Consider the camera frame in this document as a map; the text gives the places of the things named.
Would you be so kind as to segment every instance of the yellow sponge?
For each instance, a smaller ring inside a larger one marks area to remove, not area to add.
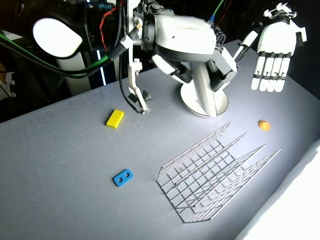
[[[121,122],[121,119],[124,117],[125,113],[123,111],[120,111],[118,109],[115,109],[109,118],[109,120],[106,122],[106,125],[110,128],[117,129],[119,123]]]

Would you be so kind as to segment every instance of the blue block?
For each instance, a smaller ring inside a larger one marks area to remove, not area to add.
[[[133,177],[134,177],[133,173],[129,169],[126,169],[120,174],[118,174],[117,176],[115,176],[113,178],[113,181],[118,187],[121,187]]]

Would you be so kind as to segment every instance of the green wire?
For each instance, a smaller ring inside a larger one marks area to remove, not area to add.
[[[18,44],[16,44],[14,41],[10,40],[9,38],[7,38],[5,35],[0,33],[0,38],[2,38],[3,40],[11,43],[12,45],[15,45],[17,48],[19,48],[20,50],[22,50],[23,52],[25,52],[26,54],[28,54],[29,56],[37,59],[38,61],[42,62],[43,64],[46,64],[47,66],[54,68],[56,70],[61,71],[60,68],[53,66],[47,62],[45,62],[44,60],[40,59],[39,57],[37,57],[36,55],[33,55],[31,52],[27,51],[26,49],[24,49],[23,47],[19,46]],[[109,59],[109,57],[107,55],[103,56],[100,60],[94,62],[93,64],[85,67],[84,69],[82,69],[81,71],[91,71],[93,69],[95,69],[97,66],[99,66],[102,63],[105,63],[107,60]]]
[[[223,2],[224,2],[224,0],[221,0],[221,2],[219,3],[219,5],[216,7],[216,9],[215,9],[215,11],[214,11],[213,15],[216,15],[216,13],[217,13],[218,9],[220,8],[220,6],[221,6],[221,4],[222,4]]]

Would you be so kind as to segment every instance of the table surface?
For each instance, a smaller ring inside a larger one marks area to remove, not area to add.
[[[0,239],[234,239],[320,136],[320,101],[290,77],[281,93],[250,89],[256,59],[249,50],[240,61],[217,118],[187,110],[181,85],[153,69],[138,77],[150,115],[112,83],[0,124]],[[113,109],[125,112],[117,130],[105,126]],[[223,144],[247,133],[234,157],[282,151],[213,220],[183,223],[156,182],[160,167],[228,122]],[[134,177],[117,187],[124,169]]]

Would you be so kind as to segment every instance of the wire rack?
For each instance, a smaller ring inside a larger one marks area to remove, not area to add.
[[[252,165],[249,160],[265,145],[235,159],[228,150],[246,133],[223,146],[219,138],[229,125],[230,122],[160,169],[157,182],[185,223],[212,219],[280,151]]]

